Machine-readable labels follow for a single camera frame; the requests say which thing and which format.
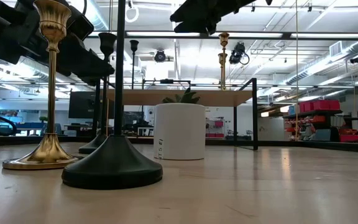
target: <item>pipe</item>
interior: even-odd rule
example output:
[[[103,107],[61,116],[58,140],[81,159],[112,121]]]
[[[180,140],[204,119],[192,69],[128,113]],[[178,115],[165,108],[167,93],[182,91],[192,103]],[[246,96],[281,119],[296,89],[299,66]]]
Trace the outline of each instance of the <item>pipe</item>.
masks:
[[[302,80],[310,75],[314,75],[330,66],[334,63],[338,62],[341,59],[349,59],[352,58],[355,54],[358,54],[358,42],[352,44],[348,48],[344,49],[339,56],[331,57],[330,53],[326,53],[323,56],[307,63],[301,70],[302,72],[296,73],[293,72],[289,74],[290,78],[288,78],[285,83],[286,85],[292,85],[297,80]]]
[[[125,35],[125,0],[118,2],[117,17],[117,52],[116,52],[116,95],[114,105],[114,135],[122,132],[122,89],[124,74],[124,35]]]

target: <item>white cylindrical pot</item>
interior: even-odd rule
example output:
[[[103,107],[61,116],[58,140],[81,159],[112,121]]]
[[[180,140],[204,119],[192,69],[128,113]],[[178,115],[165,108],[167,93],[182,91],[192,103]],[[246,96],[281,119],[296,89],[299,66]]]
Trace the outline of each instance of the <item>white cylindrical pot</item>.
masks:
[[[204,159],[205,107],[164,103],[155,107],[154,157]]]

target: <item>camera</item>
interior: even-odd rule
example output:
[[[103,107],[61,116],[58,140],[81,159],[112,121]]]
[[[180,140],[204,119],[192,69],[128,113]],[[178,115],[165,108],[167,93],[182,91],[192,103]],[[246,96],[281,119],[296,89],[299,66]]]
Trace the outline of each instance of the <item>camera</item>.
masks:
[[[242,63],[241,60],[243,57],[248,58],[247,63]],[[249,56],[246,54],[246,47],[244,46],[244,43],[238,42],[236,46],[234,47],[233,51],[231,52],[229,62],[232,65],[236,65],[238,63],[241,63],[243,65],[247,65],[249,63]]]

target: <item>blue object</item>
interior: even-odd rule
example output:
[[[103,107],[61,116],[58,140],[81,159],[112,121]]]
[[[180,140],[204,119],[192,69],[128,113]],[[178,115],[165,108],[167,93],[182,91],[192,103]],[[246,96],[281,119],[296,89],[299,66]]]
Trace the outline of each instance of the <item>blue object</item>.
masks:
[[[295,105],[290,106],[290,108],[288,109],[288,114],[289,115],[294,115],[295,114]]]

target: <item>succulent plant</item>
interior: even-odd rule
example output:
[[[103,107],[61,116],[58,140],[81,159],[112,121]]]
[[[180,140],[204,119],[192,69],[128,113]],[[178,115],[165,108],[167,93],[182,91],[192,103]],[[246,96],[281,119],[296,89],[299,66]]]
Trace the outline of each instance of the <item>succulent plant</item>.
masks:
[[[193,98],[193,96],[196,94],[195,91],[191,91],[190,87],[185,91],[183,96],[179,96],[178,94],[175,95],[175,100],[166,97],[162,100],[162,103],[193,103],[197,104],[197,102],[200,100],[200,97],[197,96]]]

